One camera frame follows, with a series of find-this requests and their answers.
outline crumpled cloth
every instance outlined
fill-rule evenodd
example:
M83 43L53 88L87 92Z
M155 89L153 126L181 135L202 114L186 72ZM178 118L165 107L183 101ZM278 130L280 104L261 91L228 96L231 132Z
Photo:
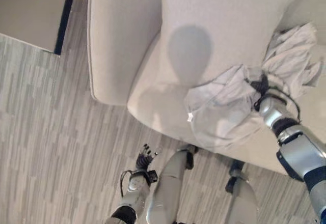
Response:
M233 66L211 82L188 91L185 106L188 121L198 143L210 151L241 145L264 126L253 109L260 98L251 81L264 73L275 85L297 98L315 87L322 61L310 64L310 49L316 44L316 29L311 24L274 33L261 67Z

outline cable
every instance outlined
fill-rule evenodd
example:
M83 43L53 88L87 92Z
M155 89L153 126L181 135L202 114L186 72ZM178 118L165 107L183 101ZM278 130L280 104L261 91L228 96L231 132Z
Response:
M274 89L280 93L282 93L283 95L285 95L288 99L290 99L295 107L296 107L296 110L297 110L297 119L299 120L299 122L301 122L301 109L300 109L300 106L298 105L298 103L287 93L283 92L281 89L279 89L278 87L268 87L269 89Z
M121 193L121 197L123 197L122 183L123 183L123 179L124 179L124 177L126 176L127 173L130 173L132 175L131 170L126 170L123 173L121 173L121 176L120 176L120 193Z

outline sofa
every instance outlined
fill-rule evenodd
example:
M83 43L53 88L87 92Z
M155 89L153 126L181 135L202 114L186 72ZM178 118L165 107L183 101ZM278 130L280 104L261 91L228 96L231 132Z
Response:
M233 65L260 65L274 31L312 21L326 57L326 0L89 0L88 56L97 101L127 106L146 126L197 145L184 98ZM303 124L326 142L326 76L299 98ZM268 128L229 150L206 148L284 174Z

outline gray carpet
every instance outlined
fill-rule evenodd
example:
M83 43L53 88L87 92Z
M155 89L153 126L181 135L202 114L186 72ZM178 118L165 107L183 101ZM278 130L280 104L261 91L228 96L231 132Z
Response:
M75 0L60 57L0 36L0 223L103 223L120 200L120 173L133 167L141 145L161 147L152 165L160 172L182 144L126 108L91 98L86 12L87 0ZM203 150L195 156L178 221L224 223L230 163ZM244 169L259 201L259 223L314 223L302 183ZM139 223L146 223L144 215Z

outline tag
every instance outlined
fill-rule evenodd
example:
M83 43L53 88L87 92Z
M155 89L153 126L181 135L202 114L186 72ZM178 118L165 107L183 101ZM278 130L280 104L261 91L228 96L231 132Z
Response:
M194 115L193 115L193 113L188 113L188 122L191 122L191 121L193 121L193 118L194 118Z

